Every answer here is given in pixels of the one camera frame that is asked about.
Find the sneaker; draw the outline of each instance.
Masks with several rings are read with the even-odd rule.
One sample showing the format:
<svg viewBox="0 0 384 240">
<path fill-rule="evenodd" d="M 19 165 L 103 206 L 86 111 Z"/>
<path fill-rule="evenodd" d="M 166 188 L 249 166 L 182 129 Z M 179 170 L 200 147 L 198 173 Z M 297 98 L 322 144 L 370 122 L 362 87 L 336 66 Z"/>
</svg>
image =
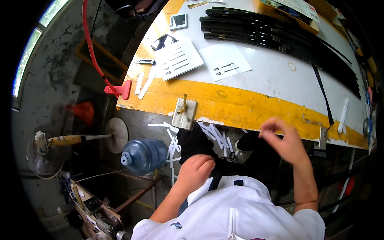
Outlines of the sneaker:
<svg viewBox="0 0 384 240">
<path fill-rule="evenodd" d="M 241 138 L 235 143 L 235 148 L 239 151 L 251 151 L 256 147 L 259 133 L 257 131 L 249 131 L 243 134 Z"/>
</svg>

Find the person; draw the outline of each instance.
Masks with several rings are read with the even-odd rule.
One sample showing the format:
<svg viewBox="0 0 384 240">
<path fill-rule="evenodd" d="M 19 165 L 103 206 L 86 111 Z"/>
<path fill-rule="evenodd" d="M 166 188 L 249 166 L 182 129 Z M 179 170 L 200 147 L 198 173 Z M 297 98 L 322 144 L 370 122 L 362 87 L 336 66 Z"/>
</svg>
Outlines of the person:
<svg viewBox="0 0 384 240">
<path fill-rule="evenodd" d="M 260 133 L 244 134 L 236 147 L 253 150 L 244 164 L 219 158 L 198 124 L 191 132 L 180 129 L 177 138 L 177 181 L 152 216 L 136 224 L 132 240 L 324 239 L 312 165 L 295 127 L 271 118 Z M 293 165 L 293 215 L 270 197 L 280 157 Z M 188 207 L 178 216 L 185 199 Z"/>
</svg>

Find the fan grille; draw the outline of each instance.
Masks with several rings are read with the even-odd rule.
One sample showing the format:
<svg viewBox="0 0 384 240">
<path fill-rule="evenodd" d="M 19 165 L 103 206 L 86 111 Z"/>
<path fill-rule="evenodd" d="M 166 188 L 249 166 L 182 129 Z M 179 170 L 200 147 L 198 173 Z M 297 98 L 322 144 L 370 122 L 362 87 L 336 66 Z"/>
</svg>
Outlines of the fan grille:
<svg viewBox="0 0 384 240">
<path fill-rule="evenodd" d="M 27 146 L 29 167 L 40 178 L 54 177 L 63 165 L 63 149 L 60 146 L 51 146 L 49 152 L 42 156 L 36 149 L 35 138 L 30 138 Z"/>
</svg>

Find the red hose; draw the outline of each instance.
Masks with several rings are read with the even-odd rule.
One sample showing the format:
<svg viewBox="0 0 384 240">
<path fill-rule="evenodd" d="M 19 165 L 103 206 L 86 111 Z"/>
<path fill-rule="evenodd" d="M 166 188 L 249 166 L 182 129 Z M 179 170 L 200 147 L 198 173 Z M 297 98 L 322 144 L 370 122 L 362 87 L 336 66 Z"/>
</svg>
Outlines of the red hose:
<svg viewBox="0 0 384 240">
<path fill-rule="evenodd" d="M 92 59 L 93 65 L 96 68 L 96 71 L 104 79 L 104 82 L 111 88 L 112 92 L 115 92 L 116 88 L 109 83 L 109 81 L 105 77 L 103 71 L 100 69 L 100 67 L 99 67 L 99 65 L 97 64 L 97 61 L 96 61 L 95 53 L 93 51 L 93 45 L 92 45 L 92 41 L 91 41 L 91 36 L 89 34 L 88 24 L 87 24 L 87 4 L 88 4 L 88 0 L 83 0 L 83 13 L 82 13 L 83 28 L 84 28 L 85 38 L 87 39 L 89 54 L 91 55 L 91 59 Z"/>
</svg>

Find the wall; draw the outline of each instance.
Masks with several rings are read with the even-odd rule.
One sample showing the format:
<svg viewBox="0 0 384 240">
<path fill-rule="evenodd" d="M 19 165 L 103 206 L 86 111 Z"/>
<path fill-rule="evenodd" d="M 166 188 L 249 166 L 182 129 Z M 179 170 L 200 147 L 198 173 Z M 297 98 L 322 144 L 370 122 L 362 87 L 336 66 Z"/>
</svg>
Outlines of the wall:
<svg viewBox="0 0 384 240">
<path fill-rule="evenodd" d="M 89 0 L 87 15 L 90 26 L 98 3 L 98 0 Z M 75 103 L 81 90 L 73 84 L 81 62 L 74 52 L 84 38 L 81 6 L 81 0 L 73 0 L 68 5 L 47 30 L 36 54 L 30 58 L 31 65 L 25 72 L 28 76 L 21 93 L 20 112 L 12 111 L 11 115 L 13 150 L 21 170 L 30 169 L 26 161 L 29 139 L 37 130 L 57 136 L 66 118 L 65 105 Z M 102 4 L 94 33 L 98 42 L 104 44 L 105 35 L 116 19 L 113 11 L 105 3 Z M 67 121 L 64 134 L 70 131 L 71 121 Z M 63 210 L 71 208 L 60 194 L 57 178 L 23 179 L 23 185 L 34 209 L 38 209 L 41 216 L 57 215 L 57 207 Z"/>
</svg>

